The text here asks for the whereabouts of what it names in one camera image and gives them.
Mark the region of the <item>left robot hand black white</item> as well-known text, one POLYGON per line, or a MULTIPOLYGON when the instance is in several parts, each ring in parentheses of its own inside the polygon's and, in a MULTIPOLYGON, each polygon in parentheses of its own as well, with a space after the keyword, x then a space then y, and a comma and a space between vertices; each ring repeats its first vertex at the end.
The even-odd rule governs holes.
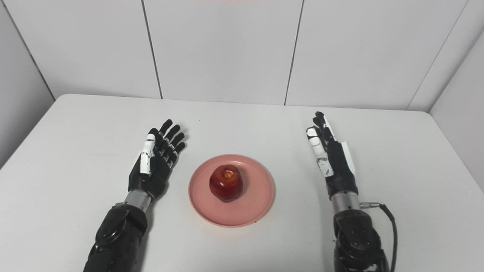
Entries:
POLYGON ((128 191, 143 191, 150 199, 162 196, 180 153, 185 149, 180 125, 167 119, 160 129, 152 128, 129 174, 128 191))

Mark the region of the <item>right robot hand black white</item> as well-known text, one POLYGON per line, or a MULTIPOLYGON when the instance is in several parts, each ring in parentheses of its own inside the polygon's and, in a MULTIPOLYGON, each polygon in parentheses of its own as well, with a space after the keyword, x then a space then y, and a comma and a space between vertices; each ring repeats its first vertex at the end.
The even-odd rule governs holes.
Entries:
POLYGON ((358 195, 354 165, 346 142, 339 142, 323 112, 317 111, 314 125, 306 129, 306 136, 323 174, 329 198, 337 193, 358 195))

